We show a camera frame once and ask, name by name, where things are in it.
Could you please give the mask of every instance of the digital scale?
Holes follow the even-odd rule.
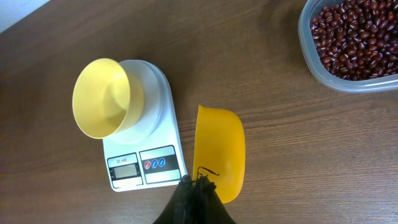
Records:
[[[187,168],[166,76],[142,60],[119,64],[139,79],[144,109],[133,127],[103,139],[111,187],[122,192],[177,185]]]

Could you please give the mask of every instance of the brown wooden surface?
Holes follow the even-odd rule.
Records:
[[[237,223],[398,223],[398,91],[350,95],[309,72],[305,0],[52,0],[0,35],[0,223],[152,223],[174,187],[115,193],[72,115],[90,61],[148,60],[174,94],[192,172],[197,106],[246,133]]]

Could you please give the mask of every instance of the scale control panel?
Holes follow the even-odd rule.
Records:
[[[113,188],[134,188],[181,179],[174,146],[164,146],[107,160]]]

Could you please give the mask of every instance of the red button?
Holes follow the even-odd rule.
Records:
[[[150,161],[145,161],[144,168],[145,169],[149,169],[150,168]]]

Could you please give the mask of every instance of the container of beans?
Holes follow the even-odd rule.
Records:
[[[347,93],[398,89],[398,1],[308,0],[298,36],[324,85]]]

